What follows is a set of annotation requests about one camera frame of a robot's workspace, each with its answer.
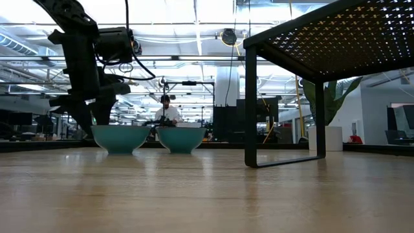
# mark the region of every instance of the green leaf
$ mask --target green leaf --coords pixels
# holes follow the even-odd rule
[[[316,106],[313,103],[310,103],[309,106],[310,106],[310,112],[312,113],[313,121],[316,124]]]
[[[341,98],[342,94],[343,94],[343,82],[340,82],[340,83],[336,84],[335,100]]]
[[[336,108],[334,96],[329,88],[325,88],[323,95],[325,102],[325,125],[328,126],[334,119],[338,109]]]
[[[307,80],[303,80],[303,93],[305,94],[305,97],[309,103],[316,103],[315,85],[313,83]]]
[[[333,98],[336,96],[336,83],[337,81],[331,81],[328,83],[328,89]]]
[[[346,90],[346,92],[343,94],[342,97],[340,97],[339,99],[337,99],[335,102],[336,107],[339,109],[342,107],[343,101],[345,100],[346,96],[351,93],[352,91],[354,91],[361,83],[363,77],[359,77],[357,79],[354,79],[352,81],[352,83],[350,84],[350,86],[348,87],[348,89]]]

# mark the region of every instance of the metal frame leg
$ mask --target metal frame leg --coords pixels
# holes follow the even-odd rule
[[[245,131],[245,164],[251,168],[265,168],[295,162],[312,161],[325,158],[325,111],[323,100],[323,83],[315,85],[316,88],[316,117],[318,156],[299,159],[289,159],[277,162],[257,163],[257,52],[255,47],[246,48],[246,131]]]
[[[325,100],[323,97],[323,82],[315,84],[316,95],[316,154],[320,158],[326,157],[325,147]]]
[[[245,164],[257,168],[257,127],[256,127],[256,98],[257,98],[257,54],[255,47],[246,49],[246,100],[245,100]]]

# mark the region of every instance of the potted plant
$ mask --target potted plant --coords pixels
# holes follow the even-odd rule
[[[346,92],[343,92],[343,83],[331,81],[323,90],[325,99],[325,139],[327,151],[342,151],[342,127],[329,126],[338,110],[342,107],[345,97],[354,91],[361,83],[362,77],[354,79]],[[315,85],[303,80],[303,92],[310,104],[313,121],[316,122]],[[309,128],[309,149],[316,150],[316,127]]]

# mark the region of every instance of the perforated metal shelf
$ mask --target perforated metal shelf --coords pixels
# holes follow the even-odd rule
[[[314,82],[414,66],[414,0],[339,0],[248,38],[244,48]]]

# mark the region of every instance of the yellow pole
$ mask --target yellow pole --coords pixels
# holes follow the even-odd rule
[[[292,0],[289,0],[289,9],[290,9],[290,19],[293,19],[292,13]],[[295,75],[296,81],[296,98],[298,99],[298,107],[299,107],[299,121],[300,121],[300,135],[303,137],[305,135],[305,124],[303,123],[303,116],[302,116],[302,106],[300,104],[300,96],[299,96],[299,85],[298,85],[298,75]]]

